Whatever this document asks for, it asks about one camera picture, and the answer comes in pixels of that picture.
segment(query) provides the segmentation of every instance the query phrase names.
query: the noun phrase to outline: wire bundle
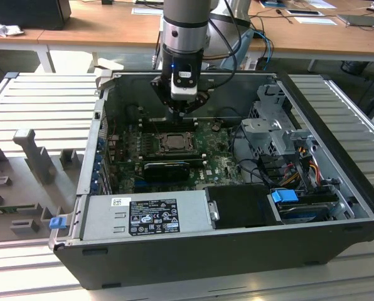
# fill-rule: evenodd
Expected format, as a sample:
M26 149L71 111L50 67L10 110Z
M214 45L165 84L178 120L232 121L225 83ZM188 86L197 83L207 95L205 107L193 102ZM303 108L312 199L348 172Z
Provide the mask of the wire bundle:
M320 185L321 184L321 172L319 171L319 167L315 163L313 163L313 161L309 161L309 163L310 163L310 167L314 169L315 181L318 185Z

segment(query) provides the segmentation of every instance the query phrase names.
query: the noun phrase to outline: black plastic cover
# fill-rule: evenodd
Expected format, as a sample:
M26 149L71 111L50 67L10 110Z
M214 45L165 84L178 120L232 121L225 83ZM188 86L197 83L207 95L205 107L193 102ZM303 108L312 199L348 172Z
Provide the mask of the black plastic cover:
M210 186L208 202L216 202L220 219L215 229L251 228L278 224L263 185Z

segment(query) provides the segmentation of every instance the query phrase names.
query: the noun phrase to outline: yellow wire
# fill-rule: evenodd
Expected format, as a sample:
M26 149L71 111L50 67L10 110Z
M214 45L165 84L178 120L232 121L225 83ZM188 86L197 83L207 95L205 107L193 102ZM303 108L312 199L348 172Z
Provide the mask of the yellow wire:
M295 173L293 176L291 176L289 179L287 179L286 181L284 181L281 186L283 185L286 185L286 184L289 184L290 182L292 182L295 178L297 178L299 176L299 173Z

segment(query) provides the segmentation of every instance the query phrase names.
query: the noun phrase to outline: laptop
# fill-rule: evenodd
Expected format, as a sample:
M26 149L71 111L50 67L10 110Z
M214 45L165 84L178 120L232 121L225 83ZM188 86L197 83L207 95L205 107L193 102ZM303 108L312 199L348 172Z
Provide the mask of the laptop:
M371 16L354 16L352 14L339 14L337 17L351 26L374 26L374 17Z

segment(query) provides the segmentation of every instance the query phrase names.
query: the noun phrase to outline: white label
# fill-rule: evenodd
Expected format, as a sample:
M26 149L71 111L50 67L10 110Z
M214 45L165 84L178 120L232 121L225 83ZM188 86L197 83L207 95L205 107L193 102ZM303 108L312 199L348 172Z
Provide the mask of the white label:
M179 226L179 223L169 223L169 224L163 224L165 228L177 228Z
M190 78L191 72L188 71L179 71L179 77L181 78Z
M131 198L112 198L112 206L130 206Z

